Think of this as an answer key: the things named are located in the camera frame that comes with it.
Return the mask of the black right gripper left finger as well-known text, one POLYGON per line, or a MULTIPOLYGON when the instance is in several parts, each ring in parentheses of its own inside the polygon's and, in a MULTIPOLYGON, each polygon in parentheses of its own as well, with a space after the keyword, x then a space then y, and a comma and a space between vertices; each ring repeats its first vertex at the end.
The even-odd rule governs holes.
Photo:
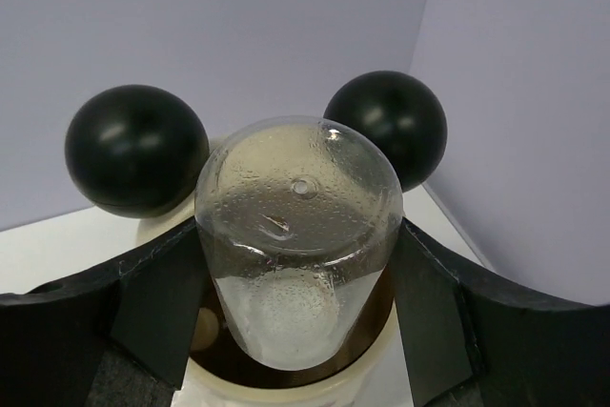
POLYGON ((81 273, 2 295, 2 404, 170 405, 209 284, 187 219, 81 273))

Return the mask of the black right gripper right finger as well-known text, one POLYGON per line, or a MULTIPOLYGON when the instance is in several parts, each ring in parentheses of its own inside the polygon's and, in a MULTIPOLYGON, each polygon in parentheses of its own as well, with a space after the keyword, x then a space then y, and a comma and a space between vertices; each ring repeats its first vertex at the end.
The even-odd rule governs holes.
POLYGON ((403 221, 393 285, 417 406, 605 406, 609 309, 497 275, 403 221))

